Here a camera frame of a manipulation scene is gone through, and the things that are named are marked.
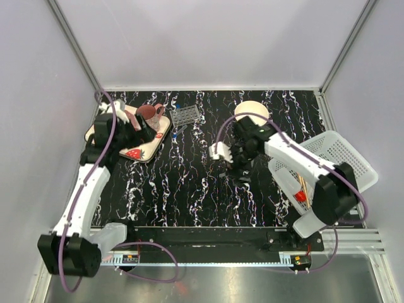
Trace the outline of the white wash bottle red cap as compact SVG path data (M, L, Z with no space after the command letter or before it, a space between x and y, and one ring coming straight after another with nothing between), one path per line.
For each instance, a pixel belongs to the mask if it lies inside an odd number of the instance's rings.
M278 172L281 180L281 188L292 194L298 202L306 202L307 197L302 184L290 173L290 171L284 167Z

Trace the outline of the wooden test tube clamp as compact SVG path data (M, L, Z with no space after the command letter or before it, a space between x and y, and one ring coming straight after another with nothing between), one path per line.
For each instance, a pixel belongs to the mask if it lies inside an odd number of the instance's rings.
M308 195L308 192L307 192L307 184L306 184L305 180L303 179L303 177L301 175L298 174L297 177L298 177L298 180L300 182L300 185L301 185L302 190L303 190L304 195L305 195L306 205L307 205L308 208L310 208L311 204L310 204L309 195Z

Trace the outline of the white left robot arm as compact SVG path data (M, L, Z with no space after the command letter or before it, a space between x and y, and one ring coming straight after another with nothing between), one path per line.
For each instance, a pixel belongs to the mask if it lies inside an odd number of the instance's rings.
M93 277L109 251L116 246L128 250L136 244L136 234L123 223L108 223L95 234L90 229L98 200L120 152L149 143L155 135L138 114L128 122L112 113L95 118L68 205L52 231L41 235L37 242L50 274Z

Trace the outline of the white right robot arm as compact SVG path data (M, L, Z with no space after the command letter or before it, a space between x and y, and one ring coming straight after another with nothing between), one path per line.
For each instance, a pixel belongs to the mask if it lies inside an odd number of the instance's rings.
M257 125L253 117L253 113L232 116L236 141L231 146L217 141L212 152L225 159L230 175L237 179L242 179L256 157L267 155L299 174L313 188L310 209L296 219L286 236L290 248L301 250L311 235L334 225L364 200L354 170L346 162L335 164L306 150L267 119Z

